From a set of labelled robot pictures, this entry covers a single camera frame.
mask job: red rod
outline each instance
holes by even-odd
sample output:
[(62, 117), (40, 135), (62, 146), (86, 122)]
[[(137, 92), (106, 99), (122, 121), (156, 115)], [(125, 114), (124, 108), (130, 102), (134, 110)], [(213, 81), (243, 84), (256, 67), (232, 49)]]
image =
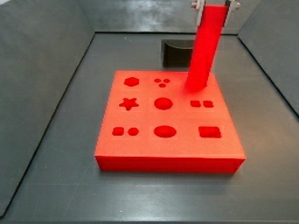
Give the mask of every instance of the red rod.
[(227, 13), (228, 7), (225, 5), (204, 5), (203, 7), (185, 82), (185, 87), (191, 91), (201, 90), (207, 87), (211, 64), (217, 49)]

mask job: shape cutout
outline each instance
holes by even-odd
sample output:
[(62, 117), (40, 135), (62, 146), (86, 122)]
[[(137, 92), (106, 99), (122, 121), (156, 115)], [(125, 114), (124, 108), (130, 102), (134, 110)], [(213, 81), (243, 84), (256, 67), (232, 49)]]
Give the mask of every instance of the shape cutout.
[(171, 99), (160, 97), (153, 101), (153, 105), (157, 109), (167, 110), (173, 106), (173, 102)]
[(126, 131), (126, 134), (133, 137), (136, 136), (138, 133), (138, 129), (137, 128), (130, 128), (128, 131)]
[(200, 101), (191, 101), (191, 106), (192, 106), (193, 108), (199, 108), (199, 107), (201, 106)]
[(130, 110), (132, 107), (138, 107), (138, 104), (136, 103), (136, 98), (124, 98), (122, 100), (124, 101), (118, 104), (118, 107), (124, 107), (125, 110)]
[(138, 79), (136, 77), (129, 77), (125, 79), (124, 84), (129, 87), (138, 85)]
[(213, 108), (212, 101), (203, 101), (204, 108)]
[(221, 138), (219, 127), (199, 127), (200, 137)]
[(159, 137), (173, 137), (176, 135), (176, 129), (171, 126), (163, 125), (153, 129), (153, 133)]
[[(153, 79), (153, 82), (160, 83), (161, 79)], [(169, 83), (169, 79), (163, 79), (163, 83), (159, 84), (159, 88), (165, 88), (165, 83)]]
[(112, 135), (116, 137), (120, 137), (124, 135), (124, 128), (122, 127), (114, 127), (112, 131)]

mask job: small circular hole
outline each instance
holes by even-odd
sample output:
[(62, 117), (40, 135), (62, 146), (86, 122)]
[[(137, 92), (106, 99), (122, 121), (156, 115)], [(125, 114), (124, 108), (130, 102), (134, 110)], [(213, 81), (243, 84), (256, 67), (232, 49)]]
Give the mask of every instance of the small circular hole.
[(128, 131), (126, 131), (126, 133), (128, 133), (128, 135), (129, 136), (136, 136), (137, 135), (137, 133), (138, 133), (138, 129), (137, 128), (130, 128)]

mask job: metal bracket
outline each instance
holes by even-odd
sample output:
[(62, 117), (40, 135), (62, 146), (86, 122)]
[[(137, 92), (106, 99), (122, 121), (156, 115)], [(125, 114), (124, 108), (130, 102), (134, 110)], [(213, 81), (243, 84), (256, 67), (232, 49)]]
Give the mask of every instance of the metal bracket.
[(224, 27), (228, 25), (231, 13), (239, 9), (240, 3), (236, 0), (227, 0), (225, 5), (228, 6), (228, 14), (223, 25)]
[(204, 4), (205, 4), (205, 0), (197, 0), (191, 3), (191, 7), (199, 12), (197, 19), (196, 19), (196, 25), (200, 25), (200, 23), (201, 23), (201, 13), (203, 13)]
[[(204, 4), (205, 0), (195, 0), (193, 2), (191, 2), (191, 7), (199, 12), (196, 25), (200, 25), (201, 23), (201, 13)], [(223, 25), (224, 27), (228, 25), (231, 13), (239, 9), (240, 3), (236, 0), (225, 0), (225, 5), (228, 6), (228, 14)]]

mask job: gray floor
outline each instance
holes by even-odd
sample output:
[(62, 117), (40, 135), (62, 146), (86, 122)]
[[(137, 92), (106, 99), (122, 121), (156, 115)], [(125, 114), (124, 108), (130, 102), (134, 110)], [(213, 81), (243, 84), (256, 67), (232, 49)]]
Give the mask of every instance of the gray floor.
[(299, 221), (297, 118), (233, 36), (220, 38), (212, 70), (247, 153), (241, 169), (233, 176), (98, 171), (114, 71), (161, 70), (160, 40), (191, 37), (96, 35), (2, 222)]

